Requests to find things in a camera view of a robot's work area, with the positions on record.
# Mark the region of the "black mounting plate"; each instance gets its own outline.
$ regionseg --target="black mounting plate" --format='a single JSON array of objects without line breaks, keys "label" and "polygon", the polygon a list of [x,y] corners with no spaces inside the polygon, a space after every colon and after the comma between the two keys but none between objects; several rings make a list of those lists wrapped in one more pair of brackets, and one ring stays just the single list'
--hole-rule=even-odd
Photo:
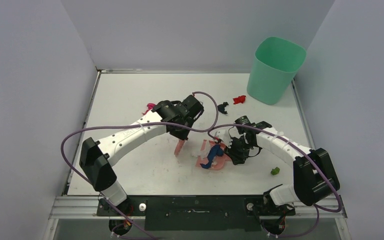
[{"label": "black mounting plate", "polygon": [[[263,203],[263,195],[129,195],[129,199],[131,216],[145,216],[147,231],[261,231],[247,204]],[[141,203],[146,204],[145,211],[139,211]],[[99,202],[96,215],[119,216],[105,201]]]}]

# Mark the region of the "green bin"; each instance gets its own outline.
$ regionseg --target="green bin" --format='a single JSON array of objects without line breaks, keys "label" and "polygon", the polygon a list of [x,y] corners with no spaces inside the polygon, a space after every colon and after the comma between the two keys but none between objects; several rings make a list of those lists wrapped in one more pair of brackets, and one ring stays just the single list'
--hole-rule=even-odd
[{"label": "green bin", "polygon": [[246,91],[265,104],[279,102],[306,55],[306,50],[293,42],[274,36],[267,38],[255,51]]}]

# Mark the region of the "cable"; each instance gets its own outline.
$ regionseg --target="cable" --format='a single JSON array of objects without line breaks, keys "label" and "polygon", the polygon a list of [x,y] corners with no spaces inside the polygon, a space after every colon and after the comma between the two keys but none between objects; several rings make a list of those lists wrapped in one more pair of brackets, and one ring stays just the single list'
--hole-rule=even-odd
[{"label": "cable", "polygon": [[[77,173],[81,178],[83,178],[86,182],[88,182],[89,184],[92,184],[89,179],[83,175],[79,170],[77,170],[73,164],[68,160],[67,156],[66,156],[66,153],[64,151],[64,145],[66,144],[67,140],[69,138],[71,138],[72,136],[76,135],[76,134],[79,134],[79,133],[83,133],[83,132],[86,132],[86,131],[92,131],[92,130],[101,130],[101,129],[134,129],[134,128],[139,128],[139,127],[147,127],[147,126],[173,126],[173,127],[179,127],[179,128],[184,128],[186,130],[189,130],[189,131],[193,131],[193,132],[198,132],[198,133],[209,133],[213,128],[214,126],[217,124],[217,121],[219,119],[219,111],[217,110],[217,103],[216,103],[216,100],[214,100],[214,98],[209,95],[208,93],[206,92],[202,92],[202,91],[195,91],[192,93],[193,95],[195,94],[202,94],[202,95],[205,95],[207,97],[209,97],[211,99],[211,101],[214,103],[214,106],[215,106],[215,119],[214,119],[214,122],[213,124],[207,128],[207,129],[194,129],[194,128],[191,128],[191,127],[188,127],[188,126],[184,126],[184,125],[181,125],[181,124],[177,124],[177,123],[172,123],[172,122],[149,122],[149,123],[143,123],[141,125],[139,124],[136,124],[136,125],[127,125],[127,126],[94,126],[94,127],[86,127],[86,128],[83,128],[83,129],[80,129],[80,130],[77,130],[77,131],[74,131],[72,133],[70,133],[69,135],[67,135],[61,142],[61,146],[60,146],[60,150],[61,150],[61,155],[62,155],[62,158],[64,159],[65,163],[75,172]],[[147,231],[145,231],[145,229],[143,229],[141,226],[139,226],[138,224],[136,224],[134,221],[132,221],[127,215],[125,215],[122,211],[120,211],[116,206],[114,206],[110,201],[108,201],[107,198],[105,198],[106,202],[118,213],[120,214],[121,216],[123,216],[127,221],[129,221],[133,226],[137,227],[139,230],[141,230],[143,233],[145,233],[146,235],[150,236],[152,239],[158,239],[156,238],[155,236],[153,236],[152,234],[148,233]]]},{"label": "cable", "polygon": [[124,227],[124,223],[120,223],[117,226],[113,227],[112,230],[111,230],[111,236],[116,235],[120,239],[129,239],[129,240],[149,240],[149,237],[132,237],[132,236],[118,235],[118,234],[115,233],[115,231],[119,227]]},{"label": "cable", "polygon": [[227,130],[227,133],[229,134],[229,137],[232,138],[232,135],[231,135],[231,129],[234,128],[234,126],[232,126],[231,128],[229,128],[229,130]]},{"label": "cable", "polygon": [[[254,130],[254,131],[257,131],[257,132],[261,132],[261,133],[264,133],[264,134],[267,134],[269,136],[272,136],[274,137],[275,134],[271,133],[271,132],[268,132],[268,131],[265,131],[263,129],[259,129],[259,128],[256,128],[256,127],[253,127],[253,126],[248,126],[248,125],[241,125],[241,124],[222,124],[222,125],[218,125],[218,126],[215,126],[213,130],[215,129],[219,129],[219,128],[225,128],[225,127],[242,127],[242,128],[246,128],[246,129],[251,129],[251,130]],[[214,138],[210,132],[207,133],[210,137]],[[342,203],[341,203],[341,197],[339,196],[338,192],[336,191],[336,189],[334,188],[334,186],[332,185],[332,183],[328,180],[328,178],[325,176],[325,174],[323,174],[322,170],[319,168],[319,166],[317,166],[317,164],[311,159],[311,157],[309,157],[304,151],[302,151],[299,147],[295,146],[295,144],[293,144],[292,142],[286,140],[284,137],[282,136],[277,136],[278,139],[284,141],[285,143],[289,144],[293,149],[295,149],[296,151],[298,151],[301,155],[303,155],[309,162],[310,164],[314,167],[314,169],[318,172],[318,174],[320,175],[320,177],[323,179],[324,182],[326,182],[327,186],[329,186],[330,190],[332,191],[333,195],[335,195],[335,198],[338,202],[338,208],[337,209],[329,209],[329,208],[326,208],[326,207],[322,207],[322,206],[319,206],[317,204],[314,204],[314,206],[316,208],[319,208],[321,210],[324,210],[326,212],[331,212],[331,213],[339,213],[342,211]]]},{"label": "cable", "polygon": [[264,231],[267,233],[267,237],[275,237],[275,238],[298,238],[298,237],[302,237],[304,235],[307,235],[309,233],[311,233],[316,227],[317,225],[319,224],[319,218],[320,218],[320,212],[319,212],[319,208],[316,207],[315,205],[313,205],[315,207],[315,210],[317,212],[317,218],[315,219],[315,223],[314,225],[308,229],[307,231],[305,232],[302,232],[302,233],[298,233],[298,234],[288,234],[288,235],[274,235],[274,234],[271,234],[269,231],[267,231],[267,229],[264,227],[264,224],[262,223],[261,224],[261,227],[262,229],[264,229]]},{"label": "cable", "polygon": [[248,158],[256,157],[258,154],[261,153],[261,149],[263,149],[263,148],[262,148],[262,147],[258,147],[258,152],[257,152],[257,154],[255,154],[254,156],[248,156]]},{"label": "cable", "polygon": [[[291,209],[289,209],[288,211],[283,211],[283,213],[280,215],[280,217],[274,223],[271,223],[270,225],[279,226],[282,223],[281,220],[283,219],[283,221],[284,221],[287,214],[295,210],[295,207],[293,207],[289,204],[286,204],[286,205],[288,207],[290,207]],[[257,222],[260,224],[261,220],[260,220],[259,216],[257,215],[256,207],[263,207],[263,206],[262,205],[254,205],[252,208],[252,213],[254,214],[254,217],[257,220]]]},{"label": "cable", "polygon": [[[184,125],[181,125],[181,124],[177,124],[177,123],[172,123],[172,122],[149,122],[149,123],[143,123],[142,126],[136,124],[136,125],[128,125],[128,126],[95,126],[95,127],[87,127],[87,128],[83,128],[83,129],[80,129],[80,130],[77,130],[77,131],[74,131],[72,133],[70,133],[68,136],[66,136],[63,140],[62,140],[62,143],[61,143],[61,146],[60,146],[60,150],[61,150],[61,155],[62,155],[62,158],[64,159],[65,163],[77,174],[79,174],[80,177],[82,177],[85,181],[87,181],[88,183],[91,183],[89,181],[89,179],[84,176],[80,171],[78,171],[71,163],[70,161],[67,159],[67,156],[65,154],[65,151],[64,151],[64,145],[66,143],[66,141],[71,138],[72,136],[76,135],[76,134],[79,134],[79,133],[82,133],[82,132],[86,132],[86,131],[91,131],[91,130],[101,130],[101,129],[132,129],[132,128],[139,128],[139,127],[147,127],[147,126],[173,126],[173,127],[178,127],[178,128],[183,128],[183,129],[186,129],[186,130],[189,130],[189,131],[193,131],[193,132],[198,132],[198,133],[204,133],[204,132],[207,132],[208,136],[210,136],[211,138],[215,139],[215,140],[218,140],[217,137],[215,136],[212,136],[211,135],[211,131],[212,130],[215,130],[215,129],[218,129],[218,128],[223,128],[223,127],[242,127],[242,128],[248,128],[248,129],[251,129],[251,130],[254,130],[254,131],[257,131],[257,132],[262,132],[262,133],[265,133],[269,136],[272,136],[274,137],[274,134],[271,133],[271,132],[268,132],[268,131],[264,131],[262,129],[259,129],[259,128],[256,128],[256,127],[252,127],[252,126],[248,126],[248,125],[241,125],[241,124],[223,124],[223,125],[219,125],[219,126],[216,126],[217,124],[217,121],[218,121],[218,118],[219,118],[219,112],[217,110],[217,103],[216,101],[214,100],[213,97],[211,97],[209,94],[205,93],[205,92],[201,92],[201,91],[196,91],[196,92],[193,92],[192,93],[193,95],[195,94],[203,94],[203,95],[206,95],[207,97],[209,97],[212,102],[214,103],[214,106],[216,107],[216,111],[215,111],[215,120],[214,120],[214,123],[208,128],[208,129],[203,129],[203,130],[200,130],[200,129],[194,129],[194,128],[191,128],[191,127],[188,127],[188,126],[184,126]],[[319,206],[319,205],[314,205],[316,207],[316,211],[317,211],[317,220],[316,220],[316,223],[314,225],[314,227],[312,227],[309,231],[305,232],[305,234],[311,232],[316,226],[317,224],[319,223],[319,210],[318,208],[322,209],[322,210],[325,210],[325,211],[328,211],[328,212],[333,212],[333,213],[338,213],[342,210],[342,204],[341,204],[341,199],[338,195],[338,192],[336,191],[336,189],[333,187],[333,185],[329,182],[329,180],[326,178],[326,176],[322,173],[322,171],[320,170],[320,168],[316,165],[316,163],[305,153],[303,152],[301,149],[299,149],[297,146],[295,146],[293,143],[291,142],[288,142],[285,138],[281,137],[281,136],[278,136],[278,138],[286,143],[288,143],[292,148],[294,148],[295,150],[297,150],[300,154],[302,154],[310,163],[311,165],[313,165],[313,167],[316,169],[316,171],[319,173],[319,175],[321,176],[321,178],[326,182],[326,184],[329,186],[330,190],[333,192],[333,194],[335,195],[336,197],[336,200],[338,201],[338,209],[328,209],[328,208],[325,208],[325,207],[322,207],[322,206]],[[153,236],[152,234],[148,233],[147,231],[145,231],[143,228],[141,228],[139,225],[137,225],[134,221],[132,221],[128,216],[126,216],[123,212],[121,212],[118,208],[116,208],[116,206],[114,206],[110,201],[107,200],[107,198],[105,198],[105,200],[107,201],[107,203],[114,209],[117,211],[117,213],[119,213],[121,216],[123,216],[127,221],[129,221],[132,225],[134,225],[135,227],[137,227],[139,230],[141,230],[143,233],[147,234],[148,236],[150,236],[152,239],[158,239],[156,238],[155,236]]]}]

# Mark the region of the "small green toy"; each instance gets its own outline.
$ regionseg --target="small green toy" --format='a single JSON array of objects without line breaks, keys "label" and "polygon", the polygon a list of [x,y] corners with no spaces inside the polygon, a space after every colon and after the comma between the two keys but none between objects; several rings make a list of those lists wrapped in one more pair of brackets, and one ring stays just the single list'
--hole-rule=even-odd
[{"label": "small green toy", "polygon": [[274,176],[274,175],[278,175],[280,171],[281,169],[279,167],[276,167],[276,168],[273,168],[270,173],[271,175]]}]

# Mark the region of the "screw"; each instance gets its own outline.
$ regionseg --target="screw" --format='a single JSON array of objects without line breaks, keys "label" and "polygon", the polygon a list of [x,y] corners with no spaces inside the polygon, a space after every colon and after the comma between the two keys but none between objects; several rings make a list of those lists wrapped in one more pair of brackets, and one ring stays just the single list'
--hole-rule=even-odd
[{"label": "screw", "polygon": [[253,207],[254,207],[254,204],[252,202],[248,203],[246,205],[246,209],[248,209],[248,211],[252,211],[253,210]]},{"label": "screw", "polygon": [[139,211],[143,212],[147,209],[147,205],[145,203],[139,204]]}]

